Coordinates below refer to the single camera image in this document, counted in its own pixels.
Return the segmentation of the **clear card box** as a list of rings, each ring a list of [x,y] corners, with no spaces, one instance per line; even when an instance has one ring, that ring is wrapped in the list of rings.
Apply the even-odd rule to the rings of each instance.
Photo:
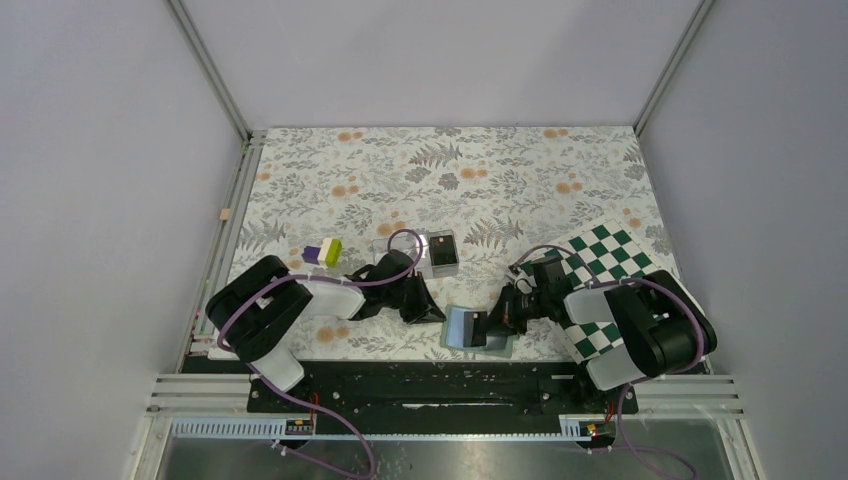
[[[430,262],[429,255],[429,238],[440,234],[452,234],[454,236],[456,250],[458,254],[456,236],[453,230],[438,230],[438,231],[416,231],[415,233],[395,233],[392,234],[392,239],[379,238],[371,242],[370,252],[373,254],[374,261],[379,261],[390,249],[397,249],[411,259],[415,259],[418,254],[421,258],[416,269],[423,275],[424,279],[440,279],[456,276],[459,273],[459,254],[458,263],[445,267],[433,267]]]

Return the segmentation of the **green card holder wallet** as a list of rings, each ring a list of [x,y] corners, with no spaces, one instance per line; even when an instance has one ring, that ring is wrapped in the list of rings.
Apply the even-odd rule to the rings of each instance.
[[[476,320],[485,320],[488,313],[466,307],[448,305],[445,310],[440,345],[451,350],[501,358],[513,355],[514,338],[488,334],[482,346],[473,346],[473,327]]]

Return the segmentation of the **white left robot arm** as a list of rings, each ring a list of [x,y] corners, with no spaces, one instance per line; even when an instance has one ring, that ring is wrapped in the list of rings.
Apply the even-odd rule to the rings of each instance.
[[[343,278],[296,274],[269,255],[212,296],[205,315],[218,330],[221,348],[272,385],[272,398],[288,411],[309,401],[302,365],[283,337],[302,317],[361,321],[384,309],[407,324],[441,323],[436,305],[414,259],[392,249],[375,264]]]

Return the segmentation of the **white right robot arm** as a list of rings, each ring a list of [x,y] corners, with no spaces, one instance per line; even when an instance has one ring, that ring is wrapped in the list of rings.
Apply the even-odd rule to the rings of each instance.
[[[558,257],[534,260],[528,291],[506,284],[491,312],[470,314],[468,343],[523,334],[531,320],[547,318],[565,327],[612,326],[621,345],[582,359],[587,376],[573,386],[575,402],[597,412],[613,389],[679,371],[715,350],[715,331],[696,302],[666,270],[637,278],[581,287]]]

